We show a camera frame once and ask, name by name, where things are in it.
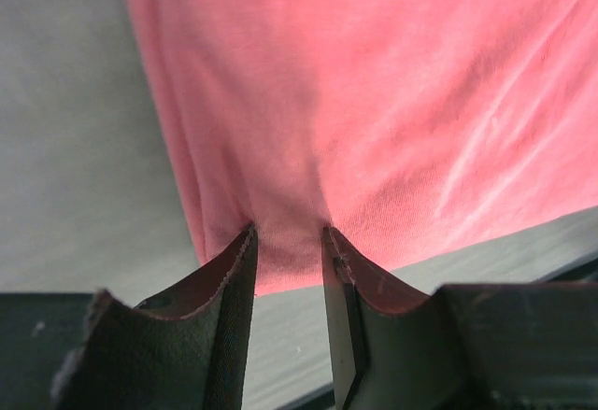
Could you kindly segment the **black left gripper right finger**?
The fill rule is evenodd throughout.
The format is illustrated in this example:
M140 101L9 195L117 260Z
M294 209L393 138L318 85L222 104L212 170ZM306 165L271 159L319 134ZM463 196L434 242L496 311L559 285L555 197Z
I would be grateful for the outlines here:
M425 294L338 230L321 239L339 409L593 409L597 262Z

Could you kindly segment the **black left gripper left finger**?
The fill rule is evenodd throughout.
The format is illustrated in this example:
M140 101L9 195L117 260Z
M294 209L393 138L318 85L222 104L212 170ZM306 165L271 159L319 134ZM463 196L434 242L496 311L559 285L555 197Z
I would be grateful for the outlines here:
M97 292L84 338L52 384L57 409L238 409L243 401L258 235L136 307Z

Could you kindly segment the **red t shirt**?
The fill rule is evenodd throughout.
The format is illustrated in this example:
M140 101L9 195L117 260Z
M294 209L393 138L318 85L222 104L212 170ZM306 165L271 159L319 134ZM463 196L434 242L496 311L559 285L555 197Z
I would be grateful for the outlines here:
M125 0L198 259L391 270L597 204L597 0Z

